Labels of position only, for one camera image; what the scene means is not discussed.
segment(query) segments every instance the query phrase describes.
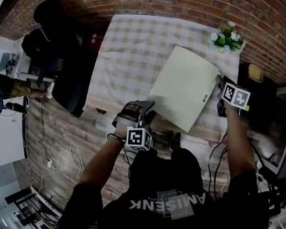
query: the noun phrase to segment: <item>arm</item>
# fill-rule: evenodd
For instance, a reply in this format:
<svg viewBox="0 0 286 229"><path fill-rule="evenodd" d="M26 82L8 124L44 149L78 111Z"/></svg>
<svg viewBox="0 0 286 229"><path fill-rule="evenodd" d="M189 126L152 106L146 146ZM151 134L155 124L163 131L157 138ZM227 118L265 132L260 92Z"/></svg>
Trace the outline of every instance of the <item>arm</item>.
<svg viewBox="0 0 286 229"><path fill-rule="evenodd" d="M126 109L141 111L141 107L138 105L129 104ZM123 115L123 118L135 121L136 119L127 115ZM115 135L122 139L127 137L127 127L121 123L117 123L115 129ZM84 171L80 176L80 183L94 184L99 189L107 182L116 158L120 151L124 147L124 142L117 140L116 138L110 138L105 145L97 152L97 154L90 160Z"/></svg>
<svg viewBox="0 0 286 229"><path fill-rule="evenodd" d="M236 108L225 102L225 113L228 121L228 163L232 179L246 170L255 169L255 160Z"/></svg>

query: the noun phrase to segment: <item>cable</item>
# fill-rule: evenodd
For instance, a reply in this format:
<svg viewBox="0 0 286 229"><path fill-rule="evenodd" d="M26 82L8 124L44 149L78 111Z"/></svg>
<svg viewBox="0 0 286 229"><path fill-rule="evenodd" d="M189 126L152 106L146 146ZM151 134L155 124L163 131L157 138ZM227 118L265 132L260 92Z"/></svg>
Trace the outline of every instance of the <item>cable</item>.
<svg viewBox="0 0 286 229"><path fill-rule="evenodd" d="M46 155L46 158L47 160L49 160L48 158L48 154L47 154L47 148L45 147L45 145L43 145L41 142L44 141L44 124L43 124L43 104L42 104L42 101L38 101L36 100L37 102L41 103L41 125L42 125L42 139L39 140L38 142L44 147L44 150L45 150L45 155Z"/></svg>
<svg viewBox="0 0 286 229"><path fill-rule="evenodd" d="M115 191L117 194L119 194L119 195L121 196L121 193L119 193L119 192L118 192L117 190L115 190L114 188L112 188L112 187L106 187L106 186L104 186L104 187Z"/></svg>
<svg viewBox="0 0 286 229"><path fill-rule="evenodd" d="M264 183L269 188L269 186L264 181L262 181L262 183Z"/></svg>
<svg viewBox="0 0 286 229"><path fill-rule="evenodd" d="M223 158L224 154L228 152L228 146L226 146L221 155L220 155L220 158L219 158L219 163L218 163L218 166L215 170L215 173L214 173L214 197L215 197L215 200L217 200L217 194L216 194L216 176L217 176L217 172L218 172L218 169L219 169L219 166L220 166L220 162L221 162L221 159Z"/></svg>
<svg viewBox="0 0 286 229"><path fill-rule="evenodd" d="M75 145L77 146L79 156L71 150L72 144L75 144ZM84 170L84 164L83 164L83 162L82 162L82 156L81 156L80 147L79 147L75 142L72 141L71 144L70 144L70 148L67 149L67 150L65 150L65 151L62 151L62 152L61 152L61 156L62 156L62 154L65 153L65 152L70 152L71 154L77 156L78 162L79 162L79 164L80 164L80 167L77 166L77 164L76 164L75 159L74 159L73 156L72 156L72 159L73 159L73 161L74 161L76 167L79 169L78 174L77 174L77 179L79 179L78 176L79 176L80 172ZM41 171L42 171L42 175L41 175L41 186L40 186L40 188L39 188L39 190L38 190L38 193L40 193L40 190L41 190L41 188L42 188L43 178L44 178L44 177L47 177L47 176L53 175L54 172L59 168L59 165L61 164L61 156L60 156L60 161L59 161L57 167L54 167L53 165L51 166L51 168L53 168L53 172L52 172L52 173L49 173L49 174L45 174L45 175L44 175L44 173L43 173L43 166L42 166L42 164L41 164Z"/></svg>
<svg viewBox="0 0 286 229"><path fill-rule="evenodd" d="M221 139L221 141L214 147L214 149L212 150L212 152L210 153L210 157L209 157L209 164L208 164L208 168L209 168L209 175L210 175L210 182L209 182L209 194L211 193L211 183L212 183L212 173L211 173L211 169L210 169L210 161L211 161L211 157L213 155L213 152L218 148L219 145L222 144L222 142L224 141L225 137L227 136L228 131L225 132L223 138Z"/></svg>
<svg viewBox="0 0 286 229"><path fill-rule="evenodd" d="M249 144L251 145L251 147L254 149L254 151L255 151L255 153L256 153L256 155L257 155L259 161L261 162L262 166L265 167L265 163L264 163L264 161L263 161L261 155L259 154L258 150L257 150L256 147L250 142L249 139L248 139L248 141L249 141ZM269 191L272 191L271 184L270 184L268 181L267 181L267 183L268 183L268 186L267 186L267 187L268 187Z"/></svg>
<svg viewBox="0 0 286 229"><path fill-rule="evenodd" d="M136 152L133 152L133 151L131 151L131 150L125 150L125 147L123 147L123 150L124 150L123 160L129 165L129 167L128 167L128 179L130 179L130 166L131 166L132 164L129 162L129 158L128 158L127 152L133 153L133 154L135 154L135 155L137 155L137 153L136 153Z"/></svg>
<svg viewBox="0 0 286 229"><path fill-rule="evenodd" d="M0 114L0 116L13 116L16 114L16 111L12 114L12 115L4 115L4 114Z"/></svg>

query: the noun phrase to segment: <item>black cable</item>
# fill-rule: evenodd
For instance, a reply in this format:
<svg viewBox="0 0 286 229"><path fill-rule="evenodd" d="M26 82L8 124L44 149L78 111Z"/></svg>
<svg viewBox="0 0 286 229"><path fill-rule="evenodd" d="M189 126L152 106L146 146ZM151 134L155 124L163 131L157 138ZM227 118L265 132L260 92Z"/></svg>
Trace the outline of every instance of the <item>black cable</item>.
<svg viewBox="0 0 286 229"><path fill-rule="evenodd" d="M39 140L38 142L44 147L44 150L45 150L45 154L46 154L46 158L47 160L48 159L48 154L47 154L47 148L45 147L45 145L43 145L41 142L44 141L44 124L43 124L43 104L42 104L42 101L38 101L37 99L35 99L37 102L41 103L41 124L42 124L42 139Z"/></svg>
<svg viewBox="0 0 286 229"><path fill-rule="evenodd" d="M218 148L219 145L222 144L222 142L224 141L225 137L227 136L228 132L226 132L223 136L223 138L221 139L221 141L214 147L214 149L212 150L210 157L209 157L209 164L208 164L208 168L209 168L209 175L210 175L210 182L209 182L209 194L211 193L211 183L212 183L212 173L211 173L211 169L210 169L210 161L211 161L211 157L215 151L215 149Z"/></svg>
<svg viewBox="0 0 286 229"><path fill-rule="evenodd" d="M110 137L115 137L116 138L116 136L115 136L115 134L113 134L113 133L109 133L108 135L107 135L107 139L109 139ZM128 179L130 179L130 166L132 165L131 163L130 163L130 161L129 161L129 158L128 158L128 155L127 155L127 153L129 152L129 153L133 153L133 154L135 154L135 155L137 155L137 153L136 152L133 152L133 151L131 151L131 150L125 150L125 146L123 146L123 151L124 151L124 154L123 154L123 160L128 164Z"/></svg>
<svg viewBox="0 0 286 229"><path fill-rule="evenodd" d="M220 166L220 162L221 162L221 159L223 158L224 154L228 152L228 146L226 146L221 155L220 155L220 158L219 158L219 163L218 163L218 166L215 170L215 173L214 173L214 197L215 197L215 200L217 200L217 195L216 195L216 176L217 176L217 172L218 172L218 169L219 169L219 166Z"/></svg>

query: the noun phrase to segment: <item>black t-shirt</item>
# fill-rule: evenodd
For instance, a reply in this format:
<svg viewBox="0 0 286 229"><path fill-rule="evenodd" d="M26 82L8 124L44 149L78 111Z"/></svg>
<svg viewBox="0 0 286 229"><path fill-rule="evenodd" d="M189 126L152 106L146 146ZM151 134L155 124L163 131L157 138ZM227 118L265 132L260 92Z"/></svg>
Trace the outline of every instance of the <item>black t-shirt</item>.
<svg viewBox="0 0 286 229"><path fill-rule="evenodd" d="M163 170L154 170L154 174L159 172ZM255 170L248 170L233 178L229 191L218 202L203 190L201 177L195 177L192 182L194 177L188 172L177 178L171 175L171 179L170 174L173 172L167 171L162 176L152 175L148 171L143 173L149 174L150 179L141 176L138 177L138 182L130 182L128 191L104 208L101 191L95 185L78 184L58 228L81 229L95 222L98 228L262 229L268 226L267 201L258 196ZM184 180L189 180L190 183L180 186Z"/></svg>

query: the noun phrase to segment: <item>table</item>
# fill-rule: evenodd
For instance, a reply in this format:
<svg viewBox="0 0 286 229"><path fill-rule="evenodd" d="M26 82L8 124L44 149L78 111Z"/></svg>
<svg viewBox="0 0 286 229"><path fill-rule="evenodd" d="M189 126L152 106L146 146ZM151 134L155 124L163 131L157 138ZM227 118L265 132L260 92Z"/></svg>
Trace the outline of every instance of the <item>table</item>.
<svg viewBox="0 0 286 229"><path fill-rule="evenodd" d="M175 18L150 15L114 15L96 60L84 109L118 113L134 100L145 100L176 45L208 60L237 81L239 54L211 51L207 40L217 29ZM227 129L226 118L217 115L217 94L209 101L187 133L218 142ZM157 115L152 127L184 133Z"/></svg>

